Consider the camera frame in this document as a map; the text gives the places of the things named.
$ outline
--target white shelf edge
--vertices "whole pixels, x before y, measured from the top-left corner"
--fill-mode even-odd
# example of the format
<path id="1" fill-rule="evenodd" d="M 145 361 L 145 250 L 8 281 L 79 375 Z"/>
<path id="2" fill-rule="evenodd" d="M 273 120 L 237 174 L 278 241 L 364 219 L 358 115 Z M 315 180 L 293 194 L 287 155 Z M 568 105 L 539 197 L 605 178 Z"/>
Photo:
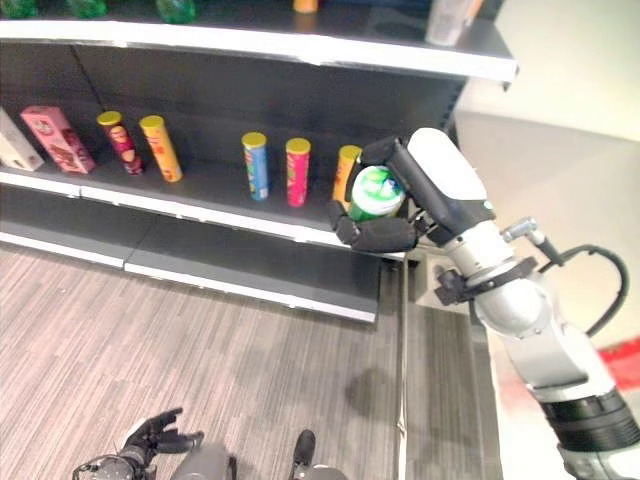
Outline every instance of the white shelf edge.
<path id="1" fill-rule="evenodd" d="M 0 183 L 17 187 L 42 190 L 50 193 L 59 193 L 68 197 L 79 197 L 80 186 L 71 183 L 56 182 L 42 178 L 28 177 L 19 173 L 0 172 Z"/>
<path id="2" fill-rule="evenodd" d="M 270 302 L 281 303 L 291 308 L 303 308 L 307 310 L 315 310 L 324 313 L 330 313 L 341 317 L 352 318 L 363 322 L 374 323 L 376 315 L 370 312 L 355 310 L 347 307 L 340 307 L 330 303 L 318 302 L 307 298 L 296 297 L 294 295 L 286 295 L 282 293 L 260 290 L 253 287 L 245 287 L 233 283 L 212 280 L 209 278 L 188 275 L 185 273 L 172 272 L 158 268 L 145 267 L 134 263 L 126 262 L 124 264 L 125 272 L 147 275 L 153 278 L 163 280 L 171 280 L 174 282 L 185 283 L 187 285 L 195 285 L 197 287 L 209 288 L 225 293 L 234 293 L 252 298 L 268 300 Z"/>
<path id="3" fill-rule="evenodd" d="M 68 257 L 79 258 L 81 260 L 100 263 L 102 265 L 108 265 L 110 267 L 116 267 L 119 269 L 124 268 L 124 260 L 122 258 L 110 257 L 108 255 L 102 255 L 100 253 L 88 252 L 86 250 L 66 247 L 64 245 L 58 245 L 56 243 L 43 242 L 42 240 L 35 240 L 33 238 L 13 235 L 11 233 L 0 232 L 0 242 L 34 248 L 36 250 L 43 250 L 50 253 L 57 253 L 59 255 L 66 255 Z"/>
<path id="4" fill-rule="evenodd" d="M 4 20 L 0 40 L 46 40 L 114 47 L 163 46 L 264 55 L 312 65 L 393 68 L 511 83 L 512 58 L 425 46 L 351 40 L 315 34 L 119 21 Z"/>
<path id="5" fill-rule="evenodd" d="M 142 195 L 116 192 L 104 188 L 83 186 L 80 188 L 80 195 L 82 198 L 90 200 L 98 200 L 117 206 L 126 205 L 134 208 L 141 208 L 144 210 L 171 215 L 179 219 L 189 218 L 200 222 L 214 223 L 232 228 L 240 228 L 258 233 L 285 237 L 299 243 L 310 243 L 344 249 L 349 248 L 347 245 L 341 243 L 333 232 L 316 230 L 302 225 L 292 225 L 289 223 L 263 220 L 235 213 L 222 212 L 220 210 L 197 207 L 181 202 L 172 202 L 145 197 Z M 402 261 L 405 254 L 399 252 L 388 253 L 381 256 L 396 261 Z"/>

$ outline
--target striped carpet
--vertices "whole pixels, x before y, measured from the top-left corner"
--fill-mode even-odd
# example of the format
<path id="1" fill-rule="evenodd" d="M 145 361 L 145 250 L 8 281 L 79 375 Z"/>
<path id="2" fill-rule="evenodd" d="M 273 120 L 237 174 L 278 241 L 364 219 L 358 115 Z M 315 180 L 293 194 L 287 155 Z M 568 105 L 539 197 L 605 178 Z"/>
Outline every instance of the striped carpet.
<path id="1" fill-rule="evenodd" d="M 311 428 L 317 462 L 390 480 L 397 283 L 382 276 L 371 326 L 3 246 L 0 478 L 70 478 L 183 406 L 179 427 L 224 442 L 241 479 L 284 480 Z M 408 479 L 482 478 L 466 324 L 432 312 L 408 328 Z M 181 458 L 158 457 L 158 480 Z"/>

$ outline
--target red object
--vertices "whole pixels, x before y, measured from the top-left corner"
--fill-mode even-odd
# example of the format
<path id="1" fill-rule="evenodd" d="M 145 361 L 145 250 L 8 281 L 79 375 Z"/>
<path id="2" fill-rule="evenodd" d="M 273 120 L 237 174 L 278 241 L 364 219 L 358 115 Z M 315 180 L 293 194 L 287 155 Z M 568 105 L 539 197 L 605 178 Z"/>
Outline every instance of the red object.
<path id="1" fill-rule="evenodd" d="M 600 356 L 621 390 L 640 388 L 640 337 L 600 350 Z"/>

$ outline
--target green bottle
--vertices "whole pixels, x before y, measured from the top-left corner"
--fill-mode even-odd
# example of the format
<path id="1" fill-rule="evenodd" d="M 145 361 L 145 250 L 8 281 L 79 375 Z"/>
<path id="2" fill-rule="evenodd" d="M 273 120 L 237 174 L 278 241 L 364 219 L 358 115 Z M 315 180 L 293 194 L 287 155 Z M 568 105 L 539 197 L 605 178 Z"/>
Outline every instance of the green bottle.
<path id="1" fill-rule="evenodd" d="M 78 18 L 101 17 L 107 13 L 104 0 L 67 0 L 71 13 Z"/>
<path id="2" fill-rule="evenodd" d="M 156 7 L 165 23 L 191 23 L 196 18 L 194 0 L 156 0 Z"/>
<path id="3" fill-rule="evenodd" d="M 38 14 L 35 0 L 0 0 L 0 7 L 9 18 L 28 18 Z"/>

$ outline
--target black shelf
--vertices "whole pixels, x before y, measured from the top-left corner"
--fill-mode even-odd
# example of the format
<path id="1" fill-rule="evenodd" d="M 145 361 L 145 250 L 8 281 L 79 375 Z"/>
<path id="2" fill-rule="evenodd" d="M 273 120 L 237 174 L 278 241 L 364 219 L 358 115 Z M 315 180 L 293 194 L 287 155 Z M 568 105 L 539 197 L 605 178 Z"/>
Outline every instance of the black shelf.
<path id="1" fill-rule="evenodd" d="M 0 188 L 0 241 L 116 268 L 124 267 L 154 221 L 135 210 Z"/>
<path id="2" fill-rule="evenodd" d="M 427 10 L 327 2 L 312 15 L 290 2 L 199 2 L 188 26 L 162 24 L 154 2 L 109 2 L 95 20 L 75 20 L 49 2 L 34 20 L 4 20 L 0 40 L 205 50 L 358 69 L 515 78 L 517 65 L 491 21 L 477 19 L 455 48 L 425 43 Z"/>
<path id="3" fill-rule="evenodd" d="M 279 170 L 271 174 L 269 197 L 257 202 L 249 196 L 242 165 L 191 160 L 181 181 L 167 183 L 153 160 L 140 176 L 128 175 L 108 149 L 97 156 L 97 163 L 88 175 L 65 174 L 50 160 L 35 172 L 0 167 L 0 183 L 348 249 L 329 225 L 326 204 L 333 183 L 326 178 L 310 179 L 307 202 L 295 208 L 287 203 L 284 173 Z M 385 256 L 403 258 L 403 254 Z"/>
<path id="4" fill-rule="evenodd" d="M 156 278 L 375 320 L 381 260 L 159 217 L 125 264 Z"/>

